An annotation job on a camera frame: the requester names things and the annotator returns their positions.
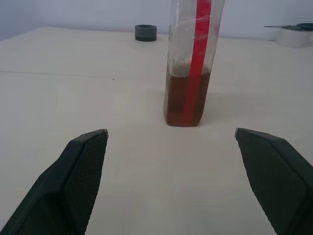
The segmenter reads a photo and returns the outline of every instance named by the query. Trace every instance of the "bottle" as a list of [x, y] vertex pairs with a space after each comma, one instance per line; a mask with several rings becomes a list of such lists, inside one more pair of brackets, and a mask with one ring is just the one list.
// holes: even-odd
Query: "bottle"
[[225, 0], [172, 0], [164, 99], [170, 126], [198, 126]]

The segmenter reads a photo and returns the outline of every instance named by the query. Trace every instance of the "wall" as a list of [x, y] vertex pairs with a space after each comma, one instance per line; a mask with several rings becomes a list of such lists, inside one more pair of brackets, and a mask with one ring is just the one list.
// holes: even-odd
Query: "wall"
[[[170, 0], [2, 0], [0, 39], [40, 25], [133, 31], [149, 23], [166, 33], [169, 5]], [[221, 35], [274, 39], [277, 29], [264, 25], [313, 22], [312, 9], [312, 0], [226, 0]]]
[[0, 40], [41, 26], [37, 0], [0, 0]]

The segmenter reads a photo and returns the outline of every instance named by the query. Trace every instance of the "brown liquid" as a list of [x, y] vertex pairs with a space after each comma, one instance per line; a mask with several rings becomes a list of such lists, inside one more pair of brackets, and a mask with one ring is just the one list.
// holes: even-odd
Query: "brown liquid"
[[[164, 115], [167, 124], [170, 126], [182, 126], [182, 112], [188, 86], [188, 76], [183, 76], [183, 74], [186, 74], [187, 71], [189, 71], [188, 67], [187, 69], [185, 66], [177, 67], [174, 69], [175, 75], [169, 73], [166, 75]], [[203, 70], [198, 98], [190, 126], [198, 126], [203, 115], [210, 75], [208, 69]]]

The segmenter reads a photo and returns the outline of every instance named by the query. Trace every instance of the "blue scissors handle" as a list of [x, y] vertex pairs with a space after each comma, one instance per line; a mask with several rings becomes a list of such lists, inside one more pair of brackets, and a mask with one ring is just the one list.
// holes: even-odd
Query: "blue scissors handle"
[[313, 23], [299, 23], [297, 26], [305, 31], [313, 31]]

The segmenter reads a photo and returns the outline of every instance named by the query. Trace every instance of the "scissors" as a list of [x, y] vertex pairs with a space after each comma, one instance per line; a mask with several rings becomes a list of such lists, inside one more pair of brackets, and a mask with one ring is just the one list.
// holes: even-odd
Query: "scissors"
[[264, 26], [267, 28], [284, 28], [284, 27], [299, 27], [304, 31], [313, 31], [313, 23], [299, 23], [297, 25], [273, 25], [273, 26]]

